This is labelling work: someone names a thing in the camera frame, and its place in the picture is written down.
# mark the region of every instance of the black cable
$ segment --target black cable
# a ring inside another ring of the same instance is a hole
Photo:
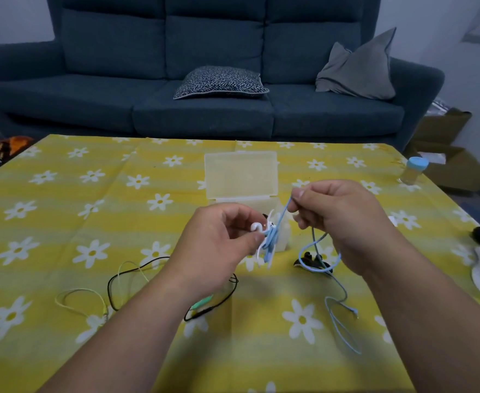
[[[169,257],[168,257],[168,256],[161,256],[161,257],[152,259],[152,260],[150,260],[148,263],[143,264],[143,265],[140,266],[140,267],[122,271],[122,272],[120,272],[119,274],[116,274],[116,275],[114,275],[113,277],[111,277],[111,278],[109,279],[109,281],[107,282],[107,296],[109,297],[109,304],[111,305],[111,307],[113,308],[113,310],[116,311],[116,312],[119,311],[119,309],[117,309],[116,306],[115,306],[114,303],[113,303],[113,297],[112,297],[112,294],[111,294],[111,284],[112,284],[112,282],[113,282],[113,280],[114,280],[115,278],[117,278],[118,276],[121,276],[121,275],[125,275],[126,273],[131,273],[131,272],[134,272],[134,271],[139,271],[139,270],[143,269],[145,266],[147,266],[148,264],[153,263],[155,260],[166,259],[166,258],[168,259]],[[200,317],[200,316],[203,316],[204,314],[209,313],[209,312],[210,312],[211,310],[213,310],[213,309],[216,309],[218,306],[220,306],[220,305],[223,304],[226,300],[228,300],[228,299],[231,297],[231,295],[233,295],[233,292],[235,292],[236,287],[237,287],[237,285],[238,285],[238,277],[236,276],[235,273],[233,273],[233,275],[229,278],[229,282],[234,283],[235,286],[233,287],[233,290],[229,293],[229,295],[227,295],[227,297],[225,297],[225,298],[224,298],[221,302],[219,302],[218,304],[213,305],[213,306],[210,306],[209,308],[206,308],[206,309],[204,309],[204,310],[202,310],[202,311],[199,311],[199,312],[197,312],[195,315],[191,316],[190,318],[186,318],[187,313],[189,313],[189,310],[191,310],[191,308],[189,308],[189,309],[187,310],[187,312],[185,313],[184,321],[185,321],[185,322],[188,322],[188,321],[190,321],[190,320],[194,320],[195,318],[198,318],[198,317]]]

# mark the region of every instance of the clear jar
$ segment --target clear jar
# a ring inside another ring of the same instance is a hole
[[[429,165],[429,161],[422,157],[411,157],[407,160],[406,169],[400,177],[400,181],[406,185],[414,185],[422,172]]]

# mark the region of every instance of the blue jar lid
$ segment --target blue jar lid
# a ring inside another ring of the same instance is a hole
[[[429,161],[422,157],[410,157],[407,161],[407,167],[417,171],[423,171],[429,165]]]

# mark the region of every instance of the gray pillow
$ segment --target gray pillow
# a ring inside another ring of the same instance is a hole
[[[268,92],[259,73],[236,67],[202,66],[185,76],[173,99],[210,94],[259,97]]]
[[[335,43],[329,62],[316,76],[316,91],[391,99],[396,92],[389,77],[389,52],[396,28],[365,43],[355,52]]]

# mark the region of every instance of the table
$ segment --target table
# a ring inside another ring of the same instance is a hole
[[[277,151],[284,204],[293,186],[309,181],[361,182],[409,240],[480,303],[469,278],[474,220],[426,177],[416,186],[397,182],[405,159],[388,145],[51,135],[0,169],[0,391],[34,391],[100,326],[94,295],[70,298],[85,318],[56,306],[56,294],[85,287],[106,297],[122,262],[170,254],[193,211],[207,203],[204,154],[235,150]],[[155,390],[412,389],[366,284],[344,265],[335,275],[359,319],[336,306],[335,313],[362,356],[336,336],[323,298],[341,296],[340,289],[292,267],[310,240],[292,223],[290,249],[276,254],[270,270],[244,259],[232,298],[181,322]],[[328,239],[321,252],[333,259]],[[136,290],[140,279],[124,285]],[[305,321],[298,336],[290,334],[292,318]]]

